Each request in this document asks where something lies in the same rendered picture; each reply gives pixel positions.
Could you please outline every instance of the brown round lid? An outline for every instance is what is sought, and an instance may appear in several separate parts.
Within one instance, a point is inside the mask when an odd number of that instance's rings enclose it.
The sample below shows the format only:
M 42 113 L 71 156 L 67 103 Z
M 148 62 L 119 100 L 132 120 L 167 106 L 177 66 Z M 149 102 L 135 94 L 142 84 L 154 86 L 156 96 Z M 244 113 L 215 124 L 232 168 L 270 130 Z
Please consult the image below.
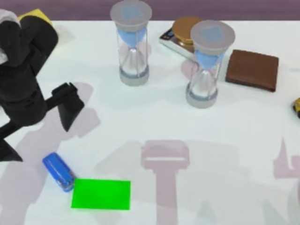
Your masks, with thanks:
M 191 29 L 195 24 L 201 21 L 202 19 L 196 16 L 180 17 L 173 23 L 172 31 L 175 37 L 182 43 L 192 45 Z

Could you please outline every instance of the hourglass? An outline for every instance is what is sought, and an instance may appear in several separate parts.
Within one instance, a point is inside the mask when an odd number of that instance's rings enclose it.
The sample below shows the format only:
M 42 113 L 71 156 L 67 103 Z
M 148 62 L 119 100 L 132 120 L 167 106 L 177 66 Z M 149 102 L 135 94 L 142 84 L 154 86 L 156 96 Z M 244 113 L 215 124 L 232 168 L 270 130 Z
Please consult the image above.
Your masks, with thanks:
M 208 108 L 217 99 L 220 65 L 224 53 L 235 41 L 235 33 L 223 22 L 206 20 L 192 27 L 191 38 L 196 62 L 187 85 L 186 98 L 194 107 Z
M 127 0 L 111 9 L 116 23 L 120 79 L 128 86 L 140 86 L 149 78 L 147 25 L 152 9 L 143 1 Z

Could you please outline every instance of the black bear figurine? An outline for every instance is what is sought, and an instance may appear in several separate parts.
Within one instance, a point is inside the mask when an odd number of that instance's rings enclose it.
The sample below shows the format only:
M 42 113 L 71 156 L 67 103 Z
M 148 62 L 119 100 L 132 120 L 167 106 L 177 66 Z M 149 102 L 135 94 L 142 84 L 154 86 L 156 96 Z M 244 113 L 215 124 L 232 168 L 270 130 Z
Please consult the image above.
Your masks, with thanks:
M 45 100 L 37 75 L 58 43 L 53 26 L 40 17 L 0 10 L 0 105 L 10 122 L 0 127 L 0 161 L 22 161 L 4 140 L 22 127 L 40 122 L 58 107 L 63 128 L 68 131 L 84 108 L 77 88 L 65 83 Z

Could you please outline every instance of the green rectangle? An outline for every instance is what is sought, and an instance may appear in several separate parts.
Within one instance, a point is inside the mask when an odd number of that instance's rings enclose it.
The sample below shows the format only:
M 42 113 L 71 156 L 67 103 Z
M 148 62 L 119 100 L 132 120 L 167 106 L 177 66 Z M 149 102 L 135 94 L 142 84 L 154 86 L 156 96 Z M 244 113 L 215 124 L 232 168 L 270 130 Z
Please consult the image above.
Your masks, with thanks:
M 129 210 L 130 181 L 76 179 L 71 208 Z

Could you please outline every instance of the yellow block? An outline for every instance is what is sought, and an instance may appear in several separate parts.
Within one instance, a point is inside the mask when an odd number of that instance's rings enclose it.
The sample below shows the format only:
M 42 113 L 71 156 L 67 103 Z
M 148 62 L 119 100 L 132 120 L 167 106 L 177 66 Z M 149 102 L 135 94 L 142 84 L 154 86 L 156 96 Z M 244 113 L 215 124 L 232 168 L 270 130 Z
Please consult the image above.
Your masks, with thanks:
M 28 15 L 33 15 L 33 16 L 39 17 L 42 20 L 45 20 L 46 22 L 48 22 L 52 26 L 51 20 L 39 8 L 19 16 L 18 19 L 21 20 L 22 18 L 24 18 L 25 16 L 28 16 Z

